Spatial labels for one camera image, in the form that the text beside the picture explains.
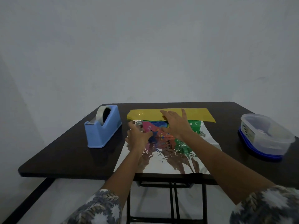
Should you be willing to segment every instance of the patterned sleeve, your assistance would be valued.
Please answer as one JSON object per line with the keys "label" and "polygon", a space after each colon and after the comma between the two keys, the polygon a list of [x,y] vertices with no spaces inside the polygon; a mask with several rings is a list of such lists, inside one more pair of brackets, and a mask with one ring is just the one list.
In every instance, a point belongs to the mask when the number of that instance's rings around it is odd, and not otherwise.
{"label": "patterned sleeve", "polygon": [[299,223],[299,195],[278,185],[251,193],[237,204],[230,223]]}
{"label": "patterned sleeve", "polygon": [[101,189],[71,214],[62,224],[120,223],[121,205],[113,192]]}

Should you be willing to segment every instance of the left hand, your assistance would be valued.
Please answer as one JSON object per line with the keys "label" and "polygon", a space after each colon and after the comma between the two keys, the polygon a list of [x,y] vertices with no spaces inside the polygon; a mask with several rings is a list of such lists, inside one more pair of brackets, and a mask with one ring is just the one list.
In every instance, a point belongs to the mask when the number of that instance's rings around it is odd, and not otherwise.
{"label": "left hand", "polygon": [[127,131],[128,137],[125,139],[131,150],[138,150],[142,154],[148,139],[153,135],[152,132],[143,133],[139,126],[135,126],[135,121],[128,123],[130,130]]}

